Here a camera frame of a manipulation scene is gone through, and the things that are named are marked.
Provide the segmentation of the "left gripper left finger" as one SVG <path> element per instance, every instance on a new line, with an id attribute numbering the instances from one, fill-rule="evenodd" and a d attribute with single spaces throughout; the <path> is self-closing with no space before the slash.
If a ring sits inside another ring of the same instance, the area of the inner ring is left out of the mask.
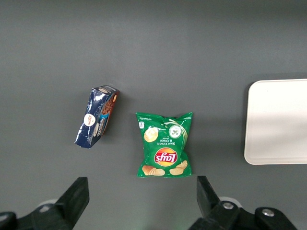
<path id="1" fill-rule="evenodd" d="M 79 177 L 54 201 L 46 201 L 28 215 L 0 213 L 2 230 L 71 230 L 89 203 L 88 178 Z"/>

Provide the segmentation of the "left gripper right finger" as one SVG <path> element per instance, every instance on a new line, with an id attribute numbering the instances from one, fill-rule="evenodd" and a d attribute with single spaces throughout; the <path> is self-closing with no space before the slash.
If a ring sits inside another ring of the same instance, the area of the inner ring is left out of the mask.
<path id="1" fill-rule="evenodd" d="M 249 213 L 233 200 L 220 199 L 206 176 L 197 177 L 197 202 L 202 218 L 191 230 L 295 230 L 294 224 L 278 209 L 259 207 Z"/>

